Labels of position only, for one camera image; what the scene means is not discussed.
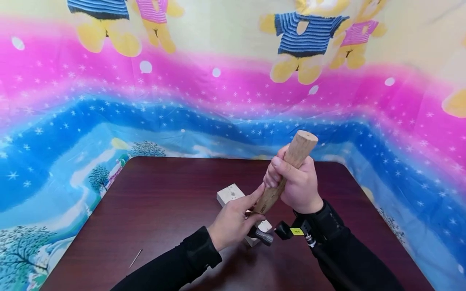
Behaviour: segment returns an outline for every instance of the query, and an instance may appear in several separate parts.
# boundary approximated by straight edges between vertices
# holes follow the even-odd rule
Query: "cable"
[[[306,234],[305,238],[309,248],[313,250],[315,256],[321,259],[325,264],[327,264],[330,270],[335,274],[336,280],[340,281],[340,283],[346,286],[350,291],[361,291],[361,289],[359,289],[356,285],[353,284],[353,282],[351,282],[348,279],[348,277],[346,277],[346,275],[340,270],[340,268],[332,261],[332,259],[329,256],[327,256],[327,254],[324,251],[322,251],[322,249],[319,246],[315,246],[317,242],[310,234]]]

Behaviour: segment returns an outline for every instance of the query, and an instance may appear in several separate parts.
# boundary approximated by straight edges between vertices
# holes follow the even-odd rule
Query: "finger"
[[[268,165],[267,168],[267,173],[270,175],[272,179],[274,179],[276,182],[280,182],[281,180],[281,175],[277,173],[277,170],[272,166],[272,164]]]
[[[283,160],[283,157],[285,156],[285,153],[287,152],[289,147],[290,147],[290,144],[287,144],[283,148],[279,149],[277,153],[277,157]]]
[[[280,175],[292,182],[301,181],[306,175],[277,156],[272,159],[272,166]]]
[[[238,201],[238,206],[240,207],[241,211],[244,213],[246,210],[249,208],[253,207],[254,204],[259,200],[259,198],[264,194],[265,190],[265,184],[262,183],[256,191],[251,193],[250,195],[247,195],[245,197],[241,197],[239,199],[236,199],[234,201]]]
[[[243,227],[242,227],[243,234],[246,235],[257,222],[264,221],[264,220],[265,220],[265,216],[263,216],[262,214],[259,214],[259,213],[252,214],[243,223]]]
[[[268,173],[265,174],[264,180],[267,188],[275,188],[278,185],[278,183],[274,179],[272,179]]]
[[[315,173],[314,160],[310,156],[307,156],[299,167],[299,170],[304,173]]]

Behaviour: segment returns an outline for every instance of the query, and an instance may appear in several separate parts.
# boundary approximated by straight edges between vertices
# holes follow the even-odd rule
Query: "table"
[[[249,194],[268,161],[135,157],[123,168],[41,290],[109,290],[118,281],[179,244],[221,209],[217,191],[236,183]],[[347,169],[316,162],[319,193],[353,233],[384,261],[406,290],[432,287]],[[267,213],[272,225],[291,224],[279,201]],[[128,267],[140,249],[140,256]],[[271,247],[239,244],[223,262],[185,286],[197,290],[332,290],[302,237]]]

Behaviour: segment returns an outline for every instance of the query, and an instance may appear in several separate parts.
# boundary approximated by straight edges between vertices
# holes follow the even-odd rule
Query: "blue striped shirt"
[[[125,0],[68,0],[71,11],[86,11],[92,14],[107,13],[128,17]]]
[[[349,16],[321,17],[301,15],[296,12],[275,14],[277,36],[283,34],[278,47],[278,54],[290,54],[295,57],[307,57],[325,54],[330,38]],[[296,32],[300,21],[308,21],[303,34]]]

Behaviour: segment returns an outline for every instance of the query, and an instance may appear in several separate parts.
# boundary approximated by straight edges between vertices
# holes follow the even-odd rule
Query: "teddy bear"
[[[339,68],[345,62],[350,69],[362,67],[366,62],[364,56],[367,42],[371,36],[382,37],[387,32],[385,24],[372,20],[385,6],[387,0],[364,0],[361,10],[346,34],[335,40],[340,45],[330,64],[330,69]]]
[[[270,78],[283,83],[297,70],[299,83],[315,82],[330,39],[350,26],[349,16],[339,15],[349,4],[349,0],[295,0],[295,12],[261,16],[261,31],[281,35]]]
[[[132,31],[126,0],[67,0],[67,4],[79,41],[90,52],[101,52],[108,37],[122,55],[135,57],[141,53],[141,41]]]
[[[461,44],[466,47],[466,38]],[[466,89],[461,89],[443,100],[442,109],[449,115],[466,118]]]
[[[175,0],[133,0],[133,9],[141,15],[149,42],[162,48],[169,54],[175,52],[175,44],[171,40],[167,27],[167,17],[181,17],[184,9]]]

